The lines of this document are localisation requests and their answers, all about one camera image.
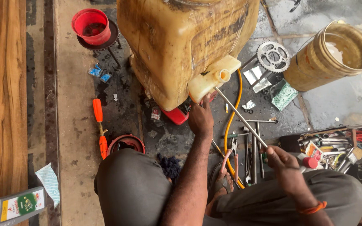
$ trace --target small red cap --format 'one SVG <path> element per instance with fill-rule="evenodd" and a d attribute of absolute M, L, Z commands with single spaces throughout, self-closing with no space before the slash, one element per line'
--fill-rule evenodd
<path fill-rule="evenodd" d="M 311 169 L 315 169 L 318 166 L 318 161 L 311 157 L 305 157 L 303 159 L 303 166 Z"/>

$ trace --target orange spray gun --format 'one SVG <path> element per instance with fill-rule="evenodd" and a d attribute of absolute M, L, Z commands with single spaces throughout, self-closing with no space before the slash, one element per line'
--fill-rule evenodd
<path fill-rule="evenodd" d="M 96 121 L 98 122 L 98 129 L 100 131 L 100 140 L 99 140 L 99 145 L 100 145 L 100 153 L 101 156 L 103 157 L 103 160 L 107 157 L 107 140 L 104 136 L 104 133 L 107 132 L 107 129 L 103 130 L 103 125 L 101 124 L 101 122 L 103 121 L 103 111 L 101 110 L 101 102 L 99 99 L 94 99 L 93 100 L 93 110 L 94 110 L 94 116 L 96 117 Z"/>

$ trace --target man's left hand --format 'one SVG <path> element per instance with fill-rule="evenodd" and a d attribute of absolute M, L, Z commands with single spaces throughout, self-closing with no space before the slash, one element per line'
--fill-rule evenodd
<path fill-rule="evenodd" d="M 213 116 L 209 106 L 210 93 L 204 96 L 203 107 L 191 101 L 188 124 L 196 136 L 213 136 Z"/>

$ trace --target tank cap opening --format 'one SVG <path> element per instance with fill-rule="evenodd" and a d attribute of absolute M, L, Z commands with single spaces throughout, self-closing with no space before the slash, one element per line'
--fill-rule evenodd
<path fill-rule="evenodd" d="M 230 72 L 227 69 L 221 69 L 220 71 L 216 72 L 217 79 L 220 82 L 228 82 L 230 80 Z"/>

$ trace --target foot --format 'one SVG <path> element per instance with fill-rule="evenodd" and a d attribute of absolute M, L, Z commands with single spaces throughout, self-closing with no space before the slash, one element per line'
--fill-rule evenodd
<path fill-rule="evenodd" d="M 230 190 L 233 192 L 234 191 L 234 187 L 233 187 L 233 180 L 231 179 L 231 176 L 230 176 L 230 173 L 227 172 L 226 168 L 222 168 L 220 171 L 219 171 L 219 176 L 217 177 L 216 181 L 219 181 L 221 179 L 223 179 L 224 177 L 226 177 L 226 180 L 227 182 L 229 183 L 230 185 Z M 222 196 L 222 195 L 225 195 L 227 194 L 227 190 L 225 187 L 223 188 L 220 188 L 213 196 L 213 199 L 210 201 L 210 203 L 206 206 L 206 209 L 205 209 L 205 214 L 210 216 L 210 212 L 212 210 L 212 206 L 213 206 L 213 203 L 214 201 Z"/>

